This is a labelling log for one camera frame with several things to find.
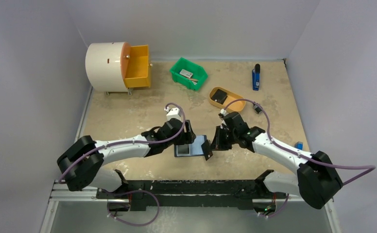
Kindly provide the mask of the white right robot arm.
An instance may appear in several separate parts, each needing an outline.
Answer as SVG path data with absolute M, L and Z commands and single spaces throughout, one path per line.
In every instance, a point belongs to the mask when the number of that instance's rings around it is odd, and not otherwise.
M 274 192 L 300 196 L 309 206 L 322 209 L 341 190 L 343 182 L 329 156 L 318 151 L 299 150 L 269 135 L 259 127 L 249 127 L 240 113 L 219 113 L 221 125 L 216 127 L 213 150 L 230 150 L 233 145 L 266 156 L 281 164 L 290 174 L 267 171 L 255 185 L 263 198 Z

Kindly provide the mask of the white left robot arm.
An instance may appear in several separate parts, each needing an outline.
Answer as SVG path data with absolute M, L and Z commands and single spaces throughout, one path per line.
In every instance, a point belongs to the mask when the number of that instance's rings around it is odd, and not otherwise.
M 124 176 L 103 166 L 129 158 L 161 154 L 172 145 L 191 144 L 195 138 L 190 121 L 176 118 L 126 139 L 99 141 L 93 140 L 90 135 L 82 136 L 57 159 L 61 171 L 58 182 L 66 184 L 69 191 L 92 186 L 120 199 L 127 194 Z

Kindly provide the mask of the navy blue card holder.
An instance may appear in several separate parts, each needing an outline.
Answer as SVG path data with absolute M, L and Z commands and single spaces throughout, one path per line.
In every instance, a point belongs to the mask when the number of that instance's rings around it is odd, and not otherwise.
M 174 146 L 174 156 L 175 157 L 203 156 L 201 145 L 205 142 L 206 139 L 207 139 L 206 135 L 196 136 L 196 138 L 194 139 L 193 143 L 188 144 L 189 145 L 189 149 L 190 149 L 190 153 L 189 154 L 182 154 L 180 156 L 176 154 L 176 146 L 177 145 L 175 145 Z

